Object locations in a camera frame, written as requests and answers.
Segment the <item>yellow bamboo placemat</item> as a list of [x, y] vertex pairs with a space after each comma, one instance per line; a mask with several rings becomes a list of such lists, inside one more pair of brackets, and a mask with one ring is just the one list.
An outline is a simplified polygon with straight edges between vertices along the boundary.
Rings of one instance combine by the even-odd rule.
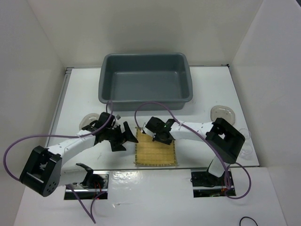
[[166, 145], [152, 141], [136, 127], [135, 165], [137, 167], [174, 167], [177, 165], [175, 143]]

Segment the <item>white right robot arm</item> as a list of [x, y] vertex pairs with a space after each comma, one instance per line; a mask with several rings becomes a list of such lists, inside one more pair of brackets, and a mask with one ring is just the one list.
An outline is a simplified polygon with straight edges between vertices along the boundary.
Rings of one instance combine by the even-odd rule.
[[143, 125], [143, 133], [151, 136], [153, 141], [170, 145], [176, 140], [194, 140], [206, 143], [214, 152], [206, 180], [216, 185], [222, 180], [225, 169], [234, 164], [245, 143], [246, 138], [223, 118], [216, 118], [213, 122], [183, 122], [151, 117]]

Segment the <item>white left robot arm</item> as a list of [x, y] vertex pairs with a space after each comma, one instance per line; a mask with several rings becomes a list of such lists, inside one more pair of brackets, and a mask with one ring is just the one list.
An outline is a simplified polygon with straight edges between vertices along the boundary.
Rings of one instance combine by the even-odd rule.
[[113, 152], [125, 151], [125, 142], [138, 143], [127, 122], [124, 128], [115, 116], [103, 112], [97, 120], [81, 128], [74, 138], [57, 145], [35, 147], [20, 175], [20, 182], [43, 197], [51, 195], [59, 186], [78, 183], [83, 188], [99, 184], [99, 177], [91, 167], [76, 163], [67, 169], [63, 165], [81, 152], [102, 141], [109, 141]]

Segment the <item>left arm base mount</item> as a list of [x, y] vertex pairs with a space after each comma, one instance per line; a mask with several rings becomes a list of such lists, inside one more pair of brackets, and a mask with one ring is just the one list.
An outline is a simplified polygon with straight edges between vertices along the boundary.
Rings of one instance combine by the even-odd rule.
[[81, 200], [108, 199], [109, 171], [95, 171], [93, 181], [89, 185], [72, 183], [70, 187]]

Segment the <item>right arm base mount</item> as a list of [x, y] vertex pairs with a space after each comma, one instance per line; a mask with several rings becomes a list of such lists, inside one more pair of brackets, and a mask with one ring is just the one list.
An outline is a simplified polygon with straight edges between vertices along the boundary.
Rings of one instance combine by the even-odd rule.
[[228, 189], [225, 185], [224, 178], [225, 173], [221, 177], [216, 177], [205, 169], [191, 169], [192, 190], [194, 198], [206, 198], [206, 197], [225, 197], [225, 194], [229, 196], [236, 196], [234, 182], [232, 174], [228, 171], [231, 179], [231, 189]]

